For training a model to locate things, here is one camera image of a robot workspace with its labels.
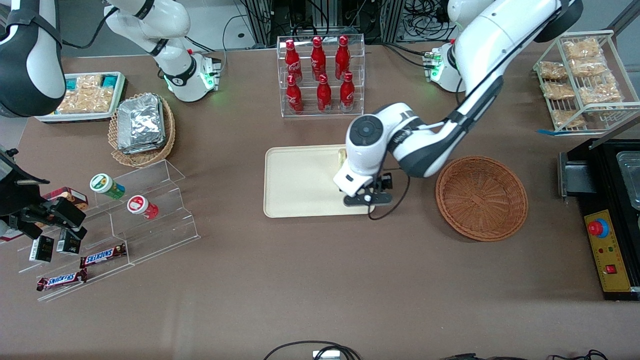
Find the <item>emergency stop button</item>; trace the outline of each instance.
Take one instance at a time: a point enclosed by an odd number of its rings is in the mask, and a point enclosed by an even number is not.
[[[593,236],[606,238],[609,235],[609,224],[606,220],[598,218],[587,225],[587,231]]]

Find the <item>wicker basket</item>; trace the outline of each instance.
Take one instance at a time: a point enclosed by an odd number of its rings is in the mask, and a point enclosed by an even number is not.
[[[131,99],[137,99],[144,94],[138,94]],[[162,99],[163,111],[164,111],[164,131],[166,133],[166,144],[162,149],[151,150],[145,152],[139,152],[137,154],[126,155],[118,150],[118,112],[111,117],[109,121],[109,144],[115,149],[111,153],[114,159],[118,160],[122,165],[130,167],[141,168],[153,163],[157,163],[160,160],[165,159],[171,150],[173,149],[173,143],[175,142],[175,120],[173,119],[173,113],[169,108],[166,100]]]
[[[482,156],[448,164],[438,177],[436,201],[457,232],[479,241],[506,239],[527,218],[527,193],[518,177],[504,164]]]

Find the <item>snickers bar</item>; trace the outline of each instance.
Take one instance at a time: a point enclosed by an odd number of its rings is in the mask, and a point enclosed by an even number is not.
[[[127,245],[125,243],[122,243],[121,245],[118,245],[116,247],[100,251],[93,255],[89,255],[86,258],[80,258],[80,268],[84,269],[87,266],[94,265],[102,261],[107,261],[111,258],[116,258],[118,256],[123,256],[126,254]]]
[[[44,291],[58,286],[71,285],[74,282],[86,282],[86,270],[82,269],[78,272],[72,272],[71,274],[57,276],[57,277],[43,277],[38,281],[38,287],[36,290]]]

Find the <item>red bottle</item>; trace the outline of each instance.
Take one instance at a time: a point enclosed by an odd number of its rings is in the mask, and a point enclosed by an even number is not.
[[[296,78],[293,75],[287,76],[287,102],[289,107],[296,115],[301,115],[304,110],[304,104],[302,103],[302,93],[300,88],[296,85]]]
[[[320,74],[317,95],[318,110],[323,114],[331,112],[331,88],[329,87],[329,77],[326,74]]]
[[[289,75],[293,75],[296,78],[298,84],[302,83],[302,67],[300,66],[300,56],[296,51],[296,45],[293,39],[287,39],[285,42],[287,46],[287,54],[284,57],[284,62],[287,63],[287,72]]]
[[[326,73],[326,55],[322,48],[322,38],[314,37],[314,49],[311,51],[311,69],[316,81],[320,81],[320,74]]]
[[[335,53],[335,78],[342,80],[344,73],[349,71],[349,61],[351,60],[348,47],[349,38],[342,35],[340,36],[338,43],[340,46],[338,47],[338,51]]]
[[[353,93],[356,88],[353,86],[353,73],[344,73],[344,82],[340,86],[340,110],[343,113],[350,113],[353,110]]]

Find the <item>tiered acrylic stand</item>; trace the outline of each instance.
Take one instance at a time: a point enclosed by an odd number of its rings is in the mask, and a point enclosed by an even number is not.
[[[117,183],[125,187],[126,193],[118,200],[112,200],[103,194],[95,194],[97,206],[86,212],[87,217],[83,226],[88,233],[82,240],[78,256],[54,251],[50,263],[40,264],[29,261],[31,245],[19,249],[19,273],[23,274],[25,281],[33,283],[33,293],[38,297],[38,301],[57,299],[199,239],[200,235],[196,230],[193,215],[184,208],[180,188],[176,185],[176,182],[182,179],[184,175],[166,160],[114,178]],[[158,216],[152,220],[146,220],[141,215],[130,213],[126,203],[134,195],[143,195],[157,205]],[[44,229],[43,235],[54,238],[57,243],[59,233],[58,228],[48,227]],[[86,268],[88,272],[86,283],[80,282],[43,292],[35,290],[41,277],[76,272],[79,270],[81,256],[89,256],[122,243],[127,245],[127,255]]]
[[[340,35],[324,36],[323,39],[323,49],[324,54],[326,55],[326,74],[329,78],[332,97],[332,110],[326,114],[321,113],[318,110],[316,93],[318,82],[313,76],[311,70],[311,51],[314,48],[312,42],[314,35],[278,37],[278,46],[276,51],[278,53],[278,80],[282,117],[335,117],[339,115],[362,115],[364,113],[364,35],[345,35],[349,38],[349,54],[351,55],[349,71],[353,73],[353,85],[355,86],[355,92],[353,94],[353,110],[349,113],[344,113],[340,110],[340,86],[342,85],[342,80],[335,78],[335,53],[338,50],[339,36]],[[302,84],[298,84],[298,86],[302,93],[302,101],[305,108],[300,115],[297,115],[291,110],[287,101],[287,76],[289,73],[287,72],[287,63],[285,62],[285,56],[287,54],[285,41],[290,38],[292,38],[296,43],[296,51],[300,56],[300,66],[302,68]]]

